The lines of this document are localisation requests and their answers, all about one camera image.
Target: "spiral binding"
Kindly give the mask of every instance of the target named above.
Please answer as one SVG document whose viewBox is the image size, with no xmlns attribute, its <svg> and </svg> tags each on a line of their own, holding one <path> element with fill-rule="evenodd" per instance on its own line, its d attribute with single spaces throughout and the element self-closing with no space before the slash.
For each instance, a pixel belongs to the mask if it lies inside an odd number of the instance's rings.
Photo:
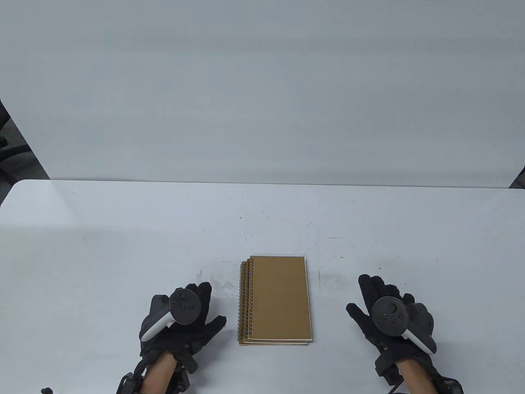
<svg viewBox="0 0 525 394">
<path fill-rule="evenodd" d="M 248 266 L 248 316 L 246 319 L 246 330 L 247 335 L 251 335 L 253 328 L 253 315 L 254 315 L 254 259 L 250 258 L 247 261 Z"/>
<path fill-rule="evenodd" d="M 239 316 L 237 322 L 237 341 L 246 337 L 246 302 L 248 301 L 248 262 L 240 264 L 239 272 Z"/>
</svg>

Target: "white controller handle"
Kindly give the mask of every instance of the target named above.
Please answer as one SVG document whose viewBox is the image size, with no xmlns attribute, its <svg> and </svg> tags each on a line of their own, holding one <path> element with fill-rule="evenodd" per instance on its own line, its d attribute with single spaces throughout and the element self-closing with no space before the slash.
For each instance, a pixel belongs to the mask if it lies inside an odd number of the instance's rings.
<svg viewBox="0 0 525 394">
<path fill-rule="evenodd" d="M 416 345 L 419 349 L 421 349 L 425 353 L 429 355 L 434 354 L 423 342 L 420 341 L 418 337 L 412 334 L 411 331 L 406 330 L 404 333 L 401 334 L 401 336 L 405 339 L 411 340 L 414 343 L 414 345 Z"/>
<path fill-rule="evenodd" d="M 171 327 L 173 323 L 175 323 L 175 319 L 171 315 L 170 311 L 168 311 L 168 313 L 166 313 L 159 320 L 157 320 L 150 327 L 150 329 L 144 333 L 144 335 L 142 336 L 142 338 L 140 338 L 140 340 L 142 342 L 149 341 L 151 338 L 153 338 L 155 335 L 161 332 L 164 327 Z"/>
</svg>

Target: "brown notebook cover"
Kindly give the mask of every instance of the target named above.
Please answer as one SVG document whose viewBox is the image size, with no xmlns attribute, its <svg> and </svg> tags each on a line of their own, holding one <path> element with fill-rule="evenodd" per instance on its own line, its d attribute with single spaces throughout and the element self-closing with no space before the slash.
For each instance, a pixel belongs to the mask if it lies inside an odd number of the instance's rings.
<svg viewBox="0 0 525 394">
<path fill-rule="evenodd" d="M 237 327 L 237 340 L 240 345 L 261 346 L 261 345 L 307 345 L 307 341 L 280 341 L 280 340 L 250 340 L 248 339 L 248 298 L 251 278 L 252 260 L 241 263 L 239 278 L 239 322 Z"/>
<path fill-rule="evenodd" d="M 248 265 L 248 339 L 311 341 L 305 258 L 252 256 Z"/>
</svg>

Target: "black glove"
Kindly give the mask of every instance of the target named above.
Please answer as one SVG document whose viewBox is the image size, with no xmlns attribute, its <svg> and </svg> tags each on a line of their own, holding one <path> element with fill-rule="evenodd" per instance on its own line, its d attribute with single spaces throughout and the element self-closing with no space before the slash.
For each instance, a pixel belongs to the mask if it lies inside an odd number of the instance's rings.
<svg viewBox="0 0 525 394">
<path fill-rule="evenodd" d="M 402 337 L 391 337 L 382 333 L 374 321 L 372 320 L 372 307 L 375 302 L 381 297 L 391 296 L 403 301 L 405 304 L 413 304 L 414 296 L 412 294 L 405 294 L 401 297 L 399 290 L 394 285 L 385 285 L 379 276 L 370 278 L 369 275 L 361 275 L 359 277 L 359 286 L 363 294 L 364 303 L 369 315 L 366 315 L 356 304 L 348 304 L 346 311 L 352 319 L 359 325 L 365 338 L 372 343 L 380 353 L 389 351 L 392 356 L 392 361 L 401 361 L 404 358 L 420 351 L 411 341 L 403 339 Z"/>
<path fill-rule="evenodd" d="M 186 286 L 193 291 L 201 300 L 201 314 L 191 324 L 180 325 L 174 323 L 170 328 L 164 328 L 151 340 L 141 342 L 141 352 L 146 365 L 155 363 L 160 355 L 168 351 L 178 363 L 184 366 L 189 373 L 195 372 L 198 365 L 193 359 L 193 355 L 202 349 L 226 324 L 226 317 L 217 316 L 213 321 L 206 323 L 208 316 L 209 301 L 212 294 L 212 286 L 209 282 L 203 282 L 198 287 L 194 283 Z M 147 326 L 150 315 L 169 302 L 166 295 L 156 295 L 151 300 L 150 314 L 142 322 L 139 337 L 142 337 Z"/>
<path fill-rule="evenodd" d="M 427 372 L 432 383 L 436 387 L 439 394 L 449 394 L 453 387 L 461 385 L 455 379 L 442 377 L 432 364 L 430 356 L 423 352 L 419 347 L 414 345 L 412 341 L 402 337 L 391 337 L 380 331 L 372 320 L 372 307 L 375 302 L 381 297 L 395 297 L 401 300 L 405 305 L 415 303 L 412 294 L 405 294 L 401 297 L 399 289 L 394 285 L 385 285 L 379 276 L 371 277 L 369 275 L 361 275 L 359 277 L 359 286 L 363 294 L 364 303 L 369 315 L 366 315 L 356 304 L 348 304 L 346 311 L 352 319 L 359 325 L 365 338 L 372 343 L 380 352 L 379 358 L 376 360 L 376 371 L 379 376 L 386 379 L 389 385 L 399 385 L 403 378 L 399 374 L 396 362 L 406 358 L 416 360 Z"/>
</svg>

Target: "gloved hand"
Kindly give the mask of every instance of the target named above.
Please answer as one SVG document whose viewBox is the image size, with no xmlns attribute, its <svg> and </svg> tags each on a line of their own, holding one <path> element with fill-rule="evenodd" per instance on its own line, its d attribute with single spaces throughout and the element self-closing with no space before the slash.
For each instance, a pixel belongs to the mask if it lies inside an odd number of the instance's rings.
<svg viewBox="0 0 525 394">
<path fill-rule="evenodd" d="M 377 347 L 380 352 L 380 356 L 375 362 L 377 374 L 384 377 L 389 385 L 398 385 L 403 381 L 403 378 L 399 374 L 395 363 L 406 358 L 413 358 L 426 370 L 439 394 L 450 394 L 451 392 L 462 393 L 463 390 L 459 382 L 455 379 L 441 376 L 436 368 L 434 368 L 432 359 L 427 353 L 419 349 L 419 347 L 410 340 L 384 334 L 377 328 L 372 320 L 372 307 L 381 297 L 395 297 L 405 305 L 408 305 L 415 303 L 414 296 L 407 293 L 401 297 L 399 289 L 396 286 L 385 285 L 379 276 L 370 278 L 369 275 L 361 275 L 359 277 L 359 286 L 369 315 L 365 314 L 353 303 L 346 306 L 346 311 L 359 325 L 365 338 Z M 429 329 L 430 332 L 432 332 L 433 322 Z"/>
<path fill-rule="evenodd" d="M 197 363 L 193 355 L 202 349 L 226 324 L 226 317 L 217 316 L 213 321 L 206 323 L 209 311 L 209 301 L 212 294 L 212 286 L 209 282 L 203 282 L 198 287 L 194 283 L 186 286 L 193 291 L 201 300 L 201 314 L 191 324 L 180 325 L 174 323 L 171 327 L 165 327 L 151 340 L 141 342 L 141 352 L 146 365 L 153 364 L 158 357 L 165 351 L 173 354 L 178 363 L 184 366 L 189 373 L 195 372 Z M 151 300 L 150 314 L 144 319 L 141 326 L 139 337 L 142 337 L 149 317 L 155 310 L 163 307 L 169 302 L 166 295 L 156 295 Z"/>
<path fill-rule="evenodd" d="M 379 276 L 370 278 L 369 275 L 361 275 L 359 277 L 359 286 L 369 314 L 366 315 L 356 304 L 348 304 L 346 311 L 359 325 L 365 338 L 377 347 L 380 353 L 388 350 L 392 356 L 392 362 L 401 361 L 419 352 L 420 349 L 411 341 L 403 339 L 402 337 L 391 337 L 382 333 L 371 317 L 372 307 L 381 297 L 396 297 L 405 304 L 413 304 L 415 302 L 414 296 L 412 294 L 405 294 L 401 297 L 399 289 L 396 286 L 385 285 Z"/>
<path fill-rule="evenodd" d="M 174 323 L 170 328 L 164 327 L 157 335 L 147 342 L 140 343 L 140 355 L 142 360 L 137 364 L 133 373 L 122 377 L 117 394 L 132 394 L 142 386 L 144 377 L 142 373 L 149 366 L 154 364 L 159 357 L 166 351 L 173 354 L 177 360 L 177 366 L 168 384 L 166 394 L 177 394 L 184 392 L 190 386 L 187 372 L 193 373 L 198 365 L 193 359 L 193 355 L 202 349 L 226 324 L 226 317 L 217 316 L 213 321 L 206 323 L 209 311 L 209 301 L 212 295 L 212 286 L 208 282 L 201 283 L 198 287 L 194 283 L 186 286 L 193 291 L 201 301 L 201 313 L 197 319 L 186 326 Z M 151 299 L 150 314 L 142 322 L 139 338 L 151 326 L 149 320 L 158 312 L 165 308 L 170 298 L 167 295 L 155 295 Z"/>
</svg>

